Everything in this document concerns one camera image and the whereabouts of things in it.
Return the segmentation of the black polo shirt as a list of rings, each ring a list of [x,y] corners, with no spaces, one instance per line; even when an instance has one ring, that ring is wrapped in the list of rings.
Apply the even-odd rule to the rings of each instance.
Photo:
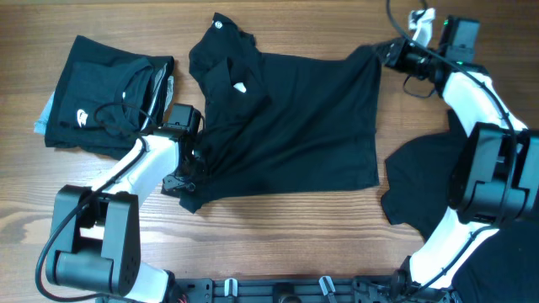
[[[379,183],[376,111],[381,65],[370,45],[337,61],[263,53],[253,35],[216,13],[189,53],[205,97],[196,212],[223,198],[360,190]]]

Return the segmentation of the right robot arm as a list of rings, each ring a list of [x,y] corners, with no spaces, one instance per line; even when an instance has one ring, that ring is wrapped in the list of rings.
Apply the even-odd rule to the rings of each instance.
[[[435,10],[413,10],[409,35],[376,45],[383,66],[419,80],[455,111],[467,141],[448,184],[446,211],[426,243],[407,257],[390,295],[409,300],[450,287],[456,271],[501,228],[538,217],[538,133],[518,120],[484,66],[474,63],[480,23],[449,16],[437,49],[429,46]]]

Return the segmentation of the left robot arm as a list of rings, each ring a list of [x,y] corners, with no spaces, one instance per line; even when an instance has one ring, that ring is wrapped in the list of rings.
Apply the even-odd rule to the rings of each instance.
[[[63,299],[44,283],[84,290],[82,300],[186,302],[169,271],[141,260],[139,208],[157,186],[192,191],[203,173],[193,145],[204,119],[175,104],[168,121],[136,133],[136,144],[103,178],[64,186],[56,195],[51,234],[35,267],[46,298]]]

